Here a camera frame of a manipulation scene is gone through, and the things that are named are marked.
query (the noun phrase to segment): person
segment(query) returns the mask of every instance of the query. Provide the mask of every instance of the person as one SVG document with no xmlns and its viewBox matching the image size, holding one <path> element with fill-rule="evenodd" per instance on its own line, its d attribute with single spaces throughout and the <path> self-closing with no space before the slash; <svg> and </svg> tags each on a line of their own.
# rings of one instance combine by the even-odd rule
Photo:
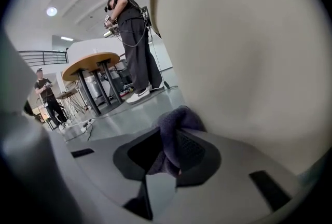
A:
<svg viewBox="0 0 332 224">
<path fill-rule="evenodd" d="M 38 95 L 41 95 L 50 118 L 61 131 L 64 129 L 67 118 L 63 114 L 60 105 L 53 94 L 51 89 L 52 82 L 47 78 L 43 78 L 43 70 L 41 68 L 39 68 L 36 73 L 37 82 L 35 83 L 35 91 Z M 55 111 L 58 113 L 60 121 L 55 117 Z"/>
<path fill-rule="evenodd" d="M 108 0 L 105 7 L 107 10 L 113 10 L 113 13 L 105 24 L 111 26 L 117 20 L 135 88 L 135 93 L 126 101 L 129 104 L 136 103 L 147 97 L 150 91 L 164 88 L 156 61 L 150 52 L 147 24 L 134 0 Z"/>
</svg>

